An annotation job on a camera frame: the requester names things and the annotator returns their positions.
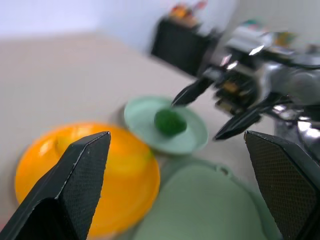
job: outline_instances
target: green plate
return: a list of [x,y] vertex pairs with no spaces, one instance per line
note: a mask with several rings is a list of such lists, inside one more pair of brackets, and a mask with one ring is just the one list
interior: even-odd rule
[[130,101],[124,109],[128,129],[152,148],[174,155],[190,154],[202,149],[208,142],[208,130],[202,119],[187,107],[174,109],[187,122],[186,131],[166,137],[155,127],[156,113],[169,108],[172,100],[159,96],[145,96]]
[[261,194],[223,165],[175,158],[161,170],[157,200],[144,220],[117,240],[279,240]]

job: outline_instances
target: green food toy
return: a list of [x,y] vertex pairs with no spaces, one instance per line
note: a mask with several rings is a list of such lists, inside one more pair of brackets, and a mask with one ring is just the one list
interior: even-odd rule
[[158,111],[154,117],[154,125],[167,137],[173,137],[187,129],[186,120],[172,109]]

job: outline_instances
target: white table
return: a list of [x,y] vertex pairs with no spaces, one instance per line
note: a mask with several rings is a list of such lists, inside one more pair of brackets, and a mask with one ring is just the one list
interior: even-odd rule
[[[15,168],[33,140],[67,123],[119,123],[128,100],[174,97],[191,81],[175,68],[98,33],[1,42],[0,223],[18,206]],[[210,137],[229,119],[214,109],[212,96],[208,90],[190,106],[207,124]],[[273,121],[265,118],[252,129],[272,134]],[[243,135],[210,140],[195,155],[228,165],[240,179],[256,186]]]

